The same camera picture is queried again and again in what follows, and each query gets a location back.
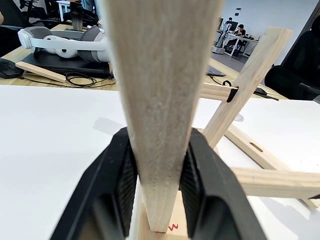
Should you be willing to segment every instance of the wooden stick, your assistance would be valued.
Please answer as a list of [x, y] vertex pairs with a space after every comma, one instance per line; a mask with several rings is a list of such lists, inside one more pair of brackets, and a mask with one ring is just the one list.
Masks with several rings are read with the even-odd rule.
[[[268, 152], [263, 146], [259, 145], [256, 141], [254, 141], [236, 126], [231, 124], [224, 135], [242, 151], [248, 154], [248, 156], [251, 157], [262, 168], [287, 172], [291, 171], [287, 165], [285, 165], [272, 153]], [[303, 198], [301, 200], [311, 208], [318, 208], [320, 206], [320, 199]]]
[[231, 169], [248, 196], [308, 199], [320, 194], [320, 173]]
[[231, 102], [221, 102], [203, 131], [212, 148], [217, 145], [232, 121], [246, 104], [279, 56], [282, 48], [287, 44], [292, 33], [291, 30], [280, 27], [269, 27], [266, 30], [238, 78], [234, 81], [234, 86], [239, 88], [238, 92]]
[[203, 83], [200, 97], [204, 99], [227, 101], [232, 90], [236, 91], [238, 89], [232, 86]]
[[168, 229], [222, 0], [103, 0], [152, 231]]
[[60, 83], [65, 83], [66, 82], [66, 77], [64, 75], [58, 74], [58, 73], [53, 72], [53, 71], [49, 71], [49, 70], [44, 69], [42, 67], [38, 67], [38, 66], [32, 65], [30, 63], [26, 63], [24, 61], [17, 62], [15, 64], [15, 66], [17, 68], [29, 71], [29, 72], [34, 73], [34, 74], [38, 74], [38, 75], [46, 77], [48, 79], [52, 79], [52, 80], [58, 81]]

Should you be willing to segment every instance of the red marking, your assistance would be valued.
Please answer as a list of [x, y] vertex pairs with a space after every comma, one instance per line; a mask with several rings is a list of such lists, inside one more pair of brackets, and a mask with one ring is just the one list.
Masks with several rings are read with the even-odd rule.
[[171, 232], [172, 232], [172, 230], [173, 230], [174, 228], [175, 228], [175, 229], [178, 229], [178, 224], [177, 224], [177, 225], [172, 224], [172, 227], [169, 226], [169, 229], [170, 229]]

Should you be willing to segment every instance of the black mouse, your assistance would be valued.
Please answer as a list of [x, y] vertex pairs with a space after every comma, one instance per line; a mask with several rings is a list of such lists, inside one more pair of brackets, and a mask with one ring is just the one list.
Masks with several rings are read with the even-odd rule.
[[0, 58], [0, 78], [14, 79], [22, 76], [24, 70], [16, 67], [13, 61]]

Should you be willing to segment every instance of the black cable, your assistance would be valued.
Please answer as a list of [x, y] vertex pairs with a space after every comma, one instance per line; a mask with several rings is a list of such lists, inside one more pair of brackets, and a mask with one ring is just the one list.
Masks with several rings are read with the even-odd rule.
[[229, 87], [232, 87], [232, 84], [229, 80], [225, 80], [223, 81], [223, 83], [221, 84], [220, 82], [217, 82], [212, 75], [209, 75], [209, 77], [212, 79], [212, 81], [214, 81], [216, 84], [219, 84], [219, 85], [223, 85], [223, 86], [226, 86], [226, 84], [229, 84]]
[[[68, 83], [70, 83], [73, 86], [67, 86], [67, 85], [62, 85], [62, 84], [57, 84], [57, 83], [51, 83], [51, 82], [44, 82], [44, 81], [38, 81], [38, 80], [33, 80], [24, 76], [20, 76], [20, 79], [24, 79], [24, 80], [28, 80], [31, 82], [35, 82], [35, 83], [39, 83], [39, 84], [48, 84], [48, 85], [53, 85], [53, 86], [59, 86], [59, 87], [64, 87], [64, 88], [73, 88], [73, 89], [83, 89], [83, 88], [89, 88], [89, 89], [93, 89], [93, 88], [101, 88], [104, 86], [110, 86], [110, 85], [114, 85], [116, 84], [116, 81], [114, 81], [113, 83], [107, 83], [107, 84], [103, 84], [100, 86], [94, 86], [97, 83], [101, 83], [105, 80], [111, 80], [114, 77], [114, 75], [111, 73], [109, 77], [104, 78], [100, 81], [97, 81], [96, 79], [89, 77], [83, 73], [79, 73], [79, 72], [68, 72], [65, 76], [65, 79]], [[80, 83], [75, 83], [72, 81], [72, 79], [78, 79], [78, 78], [85, 78], [85, 79], [89, 79], [91, 80], [91, 83], [86, 83], [86, 84], [80, 84]]]
[[212, 81], [214, 81], [216, 84], [218, 84], [218, 85], [222, 85], [220, 82], [217, 82], [217, 81], [213, 78], [213, 76], [209, 75], [209, 77], [210, 77], [210, 78], [211, 78], [211, 80], [212, 80]]

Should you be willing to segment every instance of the floor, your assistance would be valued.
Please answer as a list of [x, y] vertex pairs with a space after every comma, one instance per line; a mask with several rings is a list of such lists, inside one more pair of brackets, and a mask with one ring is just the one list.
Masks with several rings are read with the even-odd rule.
[[248, 58], [241, 56], [241, 57], [230, 57], [226, 54], [216, 54], [212, 53], [211, 57], [218, 62], [232, 68], [233, 70], [240, 72], [244, 67], [245, 63], [247, 62]]

